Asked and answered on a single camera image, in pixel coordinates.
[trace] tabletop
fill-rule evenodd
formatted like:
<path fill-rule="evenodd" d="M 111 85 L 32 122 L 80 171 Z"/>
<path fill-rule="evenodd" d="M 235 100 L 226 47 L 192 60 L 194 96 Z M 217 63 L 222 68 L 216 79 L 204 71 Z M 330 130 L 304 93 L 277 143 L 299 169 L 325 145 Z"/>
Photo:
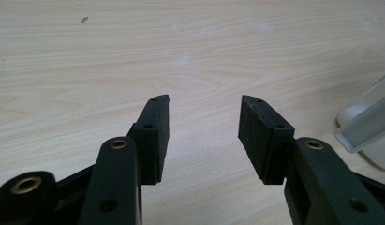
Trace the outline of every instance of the tabletop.
<path fill-rule="evenodd" d="M 383 74 L 385 0 L 0 1 L 0 186 L 92 165 L 169 94 L 144 224 L 290 224 L 284 187 L 262 184 L 238 140 L 242 95 L 385 183 L 333 135 L 337 113 Z"/>

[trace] gray plastic object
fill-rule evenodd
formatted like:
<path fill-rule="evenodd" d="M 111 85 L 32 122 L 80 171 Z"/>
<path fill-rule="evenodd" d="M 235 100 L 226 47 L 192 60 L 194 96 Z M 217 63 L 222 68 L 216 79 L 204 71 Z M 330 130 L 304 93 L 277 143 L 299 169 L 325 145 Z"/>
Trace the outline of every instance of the gray plastic object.
<path fill-rule="evenodd" d="M 385 170 L 385 75 L 337 115 L 334 133 L 350 153 L 360 152 Z"/>

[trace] screw hole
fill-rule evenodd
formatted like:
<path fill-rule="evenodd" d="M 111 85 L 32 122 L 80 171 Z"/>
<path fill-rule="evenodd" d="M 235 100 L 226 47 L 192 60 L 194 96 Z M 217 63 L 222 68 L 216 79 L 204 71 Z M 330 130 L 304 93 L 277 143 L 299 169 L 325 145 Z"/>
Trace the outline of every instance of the screw hole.
<path fill-rule="evenodd" d="M 324 148 L 323 144 L 316 142 L 316 141 L 313 141 L 313 140 L 306 141 L 305 145 L 310 147 L 310 148 L 313 148 L 313 149 L 323 149 Z"/>
<path fill-rule="evenodd" d="M 125 140 L 115 140 L 110 143 L 111 149 L 120 149 L 126 147 L 127 142 Z"/>
<path fill-rule="evenodd" d="M 25 194 L 36 189 L 42 183 L 42 179 L 38 176 L 26 177 L 18 181 L 12 188 L 13 194 Z"/>
<path fill-rule="evenodd" d="M 363 204 L 362 202 L 360 202 L 359 200 L 357 200 L 356 198 L 351 198 L 348 200 L 348 204 L 349 206 L 356 210 L 356 211 L 359 211 L 361 213 L 366 213 L 368 211 L 368 208 L 367 206 L 365 206 L 365 204 Z"/>
<path fill-rule="evenodd" d="M 103 213 L 109 213 L 113 211 L 117 207 L 117 200 L 115 199 L 108 199 L 101 203 L 99 206 L 99 211 Z"/>

